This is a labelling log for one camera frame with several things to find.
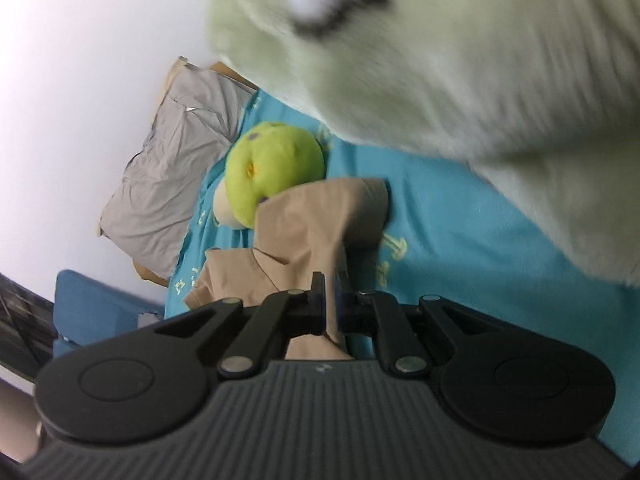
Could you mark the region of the tan t-shirt with white print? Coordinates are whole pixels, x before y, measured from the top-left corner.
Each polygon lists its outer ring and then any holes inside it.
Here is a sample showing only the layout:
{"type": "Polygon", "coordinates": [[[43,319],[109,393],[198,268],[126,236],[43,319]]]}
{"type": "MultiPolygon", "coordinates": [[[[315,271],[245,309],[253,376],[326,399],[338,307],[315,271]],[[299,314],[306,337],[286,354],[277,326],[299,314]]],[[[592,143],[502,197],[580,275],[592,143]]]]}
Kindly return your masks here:
{"type": "Polygon", "coordinates": [[[387,217],[387,186],[378,178],[332,178],[294,186],[258,206],[251,248],[209,249],[184,303],[191,309],[227,297],[258,306],[267,296],[326,278],[326,322],[318,336],[291,340],[291,360],[344,361],[333,279],[347,269],[346,250],[378,247],[387,217]]]}

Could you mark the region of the green and beige plush toy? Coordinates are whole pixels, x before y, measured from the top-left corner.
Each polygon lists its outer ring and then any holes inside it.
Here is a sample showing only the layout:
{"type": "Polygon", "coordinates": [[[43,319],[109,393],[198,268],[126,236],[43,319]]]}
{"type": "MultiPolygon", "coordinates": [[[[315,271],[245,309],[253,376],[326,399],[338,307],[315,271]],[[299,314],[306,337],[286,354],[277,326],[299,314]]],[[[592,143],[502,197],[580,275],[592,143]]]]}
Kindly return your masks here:
{"type": "Polygon", "coordinates": [[[228,153],[214,193],[214,218],[234,230],[251,229],[261,203],[325,174],[324,154],[312,133],[283,122],[261,122],[228,153]]]}

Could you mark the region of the teal patterned bed sheet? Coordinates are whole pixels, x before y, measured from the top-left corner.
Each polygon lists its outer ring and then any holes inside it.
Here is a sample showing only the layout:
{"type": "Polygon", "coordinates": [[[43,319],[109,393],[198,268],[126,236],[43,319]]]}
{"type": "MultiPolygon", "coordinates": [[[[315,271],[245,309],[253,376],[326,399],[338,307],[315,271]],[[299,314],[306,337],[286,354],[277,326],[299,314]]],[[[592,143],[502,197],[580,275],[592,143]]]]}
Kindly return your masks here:
{"type": "Polygon", "coordinates": [[[247,248],[248,231],[220,226],[214,191],[228,146],[260,122],[314,134],[330,177],[379,177],[390,185],[382,246],[356,265],[357,283],[410,302],[437,294],[585,349],[612,370],[616,399],[601,439],[628,463],[639,458],[639,293],[578,271],[503,196],[469,169],[337,139],[320,122],[258,91],[199,103],[171,98],[175,121],[214,142],[212,162],[192,162],[195,202],[170,278],[167,316],[183,314],[209,249],[247,248]]]}

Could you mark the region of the light green fleece blanket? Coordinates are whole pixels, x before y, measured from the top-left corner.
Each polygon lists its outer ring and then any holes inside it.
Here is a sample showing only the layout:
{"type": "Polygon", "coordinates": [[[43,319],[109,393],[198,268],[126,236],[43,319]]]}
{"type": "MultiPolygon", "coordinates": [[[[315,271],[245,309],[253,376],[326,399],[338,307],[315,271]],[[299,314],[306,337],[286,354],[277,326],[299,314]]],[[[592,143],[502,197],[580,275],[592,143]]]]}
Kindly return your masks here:
{"type": "Polygon", "coordinates": [[[212,0],[245,78],[341,139],[464,162],[585,273],[639,281],[639,0],[212,0]]]}

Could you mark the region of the black window grille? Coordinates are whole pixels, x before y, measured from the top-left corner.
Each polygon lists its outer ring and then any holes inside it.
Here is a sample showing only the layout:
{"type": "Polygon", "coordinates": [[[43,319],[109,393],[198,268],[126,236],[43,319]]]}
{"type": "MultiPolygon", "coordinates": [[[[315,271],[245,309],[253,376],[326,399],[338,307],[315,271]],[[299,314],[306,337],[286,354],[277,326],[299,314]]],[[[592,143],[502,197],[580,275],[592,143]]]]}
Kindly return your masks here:
{"type": "Polygon", "coordinates": [[[1,365],[31,382],[52,359],[58,333],[53,304],[0,276],[1,365]]]}

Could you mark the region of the near blue covered chair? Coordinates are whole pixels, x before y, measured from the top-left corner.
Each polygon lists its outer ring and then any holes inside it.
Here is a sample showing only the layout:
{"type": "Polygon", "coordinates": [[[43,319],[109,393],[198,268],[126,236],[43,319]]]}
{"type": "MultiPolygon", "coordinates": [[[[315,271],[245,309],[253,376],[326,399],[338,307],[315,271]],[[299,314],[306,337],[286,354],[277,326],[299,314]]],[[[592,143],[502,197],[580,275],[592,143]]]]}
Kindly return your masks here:
{"type": "Polygon", "coordinates": [[[160,304],[63,270],[55,282],[53,325],[58,338],[53,341],[53,356],[132,332],[163,317],[160,304]]]}

